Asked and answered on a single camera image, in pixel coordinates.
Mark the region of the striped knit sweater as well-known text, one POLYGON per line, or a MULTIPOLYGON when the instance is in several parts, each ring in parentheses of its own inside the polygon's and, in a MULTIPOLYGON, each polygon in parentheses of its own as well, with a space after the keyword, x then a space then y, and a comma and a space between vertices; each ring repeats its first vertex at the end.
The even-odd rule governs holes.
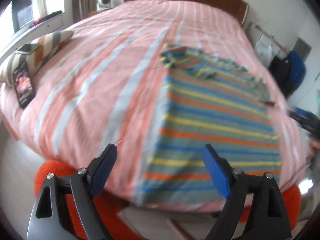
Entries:
POLYGON ((279 139, 263 81, 231 59, 196 48, 167 44, 160 61, 166 69, 164 102, 143 163, 140 205, 220 200, 202 160, 205 145, 246 173, 280 173, 279 139))

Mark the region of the blue cloth on chair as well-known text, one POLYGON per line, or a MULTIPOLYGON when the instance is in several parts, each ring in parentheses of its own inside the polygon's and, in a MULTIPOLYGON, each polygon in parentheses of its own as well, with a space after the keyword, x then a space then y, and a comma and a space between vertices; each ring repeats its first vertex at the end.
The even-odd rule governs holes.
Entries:
POLYGON ((306 75, 306 67, 303 59, 293 50, 289 52, 288 60, 290 63, 289 82, 293 90, 297 90, 306 75))

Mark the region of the orange fuzzy garment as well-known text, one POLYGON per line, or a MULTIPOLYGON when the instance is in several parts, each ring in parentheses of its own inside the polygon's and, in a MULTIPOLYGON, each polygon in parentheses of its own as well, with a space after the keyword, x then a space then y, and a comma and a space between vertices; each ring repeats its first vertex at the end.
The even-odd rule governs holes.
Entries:
MULTIPOLYGON (((68 164, 57 160, 49 160, 41 164, 34 178, 34 194, 39 194, 40 188, 47 174, 53 172, 57 176, 71 175, 75 169, 68 164)), ((293 229, 296 225, 301 204, 301 194, 297 185, 281 193, 284 200, 287 214, 289 217, 290 227, 293 229)), ((66 195, 67 206, 71 217, 73 229, 78 237, 87 239, 82 228, 77 210, 74 205, 73 197, 66 195)), ((101 217, 104 225, 108 228, 114 239, 142 239, 117 216, 117 214, 128 206, 128 202, 117 198, 113 194, 103 191, 93 199, 94 206, 101 217)))

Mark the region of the white plastic bag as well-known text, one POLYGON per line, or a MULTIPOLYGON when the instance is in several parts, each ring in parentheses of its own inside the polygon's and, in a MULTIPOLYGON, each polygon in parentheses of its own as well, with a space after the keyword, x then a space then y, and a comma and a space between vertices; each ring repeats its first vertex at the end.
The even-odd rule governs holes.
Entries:
POLYGON ((265 34, 262 34, 254 49, 259 61, 264 67, 269 68, 274 58, 272 41, 265 34))

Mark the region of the white desk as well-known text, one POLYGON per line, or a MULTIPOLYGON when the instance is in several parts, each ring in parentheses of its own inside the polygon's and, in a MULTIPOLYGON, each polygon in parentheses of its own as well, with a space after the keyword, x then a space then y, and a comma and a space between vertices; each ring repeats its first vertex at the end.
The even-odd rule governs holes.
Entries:
POLYGON ((261 26, 250 23, 246 34, 259 61, 265 67, 269 67, 275 56, 279 59, 287 57, 287 49, 274 38, 273 34, 267 33, 261 26))

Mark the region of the black smartphone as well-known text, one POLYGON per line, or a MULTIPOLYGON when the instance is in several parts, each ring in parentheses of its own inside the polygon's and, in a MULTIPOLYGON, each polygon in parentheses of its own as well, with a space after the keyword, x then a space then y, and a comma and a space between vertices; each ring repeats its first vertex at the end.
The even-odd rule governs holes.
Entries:
POLYGON ((31 82, 31 76, 27 64, 20 64, 12 73, 17 101, 22 109, 25 109, 35 97, 35 91, 31 82))

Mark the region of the pink striped bed sheet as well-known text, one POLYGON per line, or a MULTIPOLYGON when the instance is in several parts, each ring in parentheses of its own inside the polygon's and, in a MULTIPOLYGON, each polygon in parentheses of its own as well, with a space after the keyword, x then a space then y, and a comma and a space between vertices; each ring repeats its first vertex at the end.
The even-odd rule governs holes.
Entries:
POLYGON ((1 113, 13 137, 36 153, 84 167, 108 144, 116 164, 105 188, 138 206, 212 212, 220 200, 200 205, 140 205, 137 191, 157 109, 164 102, 167 44, 231 59, 266 85, 266 108, 279 139, 281 171, 271 172, 281 191, 304 176, 306 151, 288 105, 257 59, 238 20, 220 9, 186 1, 131 1, 71 26, 72 38, 33 78, 35 98, 22 109, 13 88, 1 87, 1 113))

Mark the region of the chevron patterned pillow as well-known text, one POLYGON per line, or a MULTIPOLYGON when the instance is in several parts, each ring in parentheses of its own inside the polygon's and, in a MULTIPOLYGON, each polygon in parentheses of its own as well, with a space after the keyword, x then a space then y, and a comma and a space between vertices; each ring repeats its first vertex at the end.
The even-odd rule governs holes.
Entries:
POLYGON ((66 45, 73 34, 72 30, 55 31, 26 43, 27 46, 34 47, 31 52, 14 51, 1 64, 1 83, 14 87, 13 71, 22 63, 26 63, 30 76, 34 77, 40 68, 66 45))

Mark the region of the dark monitor screen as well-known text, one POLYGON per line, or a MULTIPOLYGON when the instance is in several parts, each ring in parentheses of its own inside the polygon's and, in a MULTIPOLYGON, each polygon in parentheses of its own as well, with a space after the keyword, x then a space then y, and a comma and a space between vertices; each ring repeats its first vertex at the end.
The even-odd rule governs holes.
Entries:
POLYGON ((12 0, 11 15, 14 32, 33 20, 33 6, 31 0, 12 0))

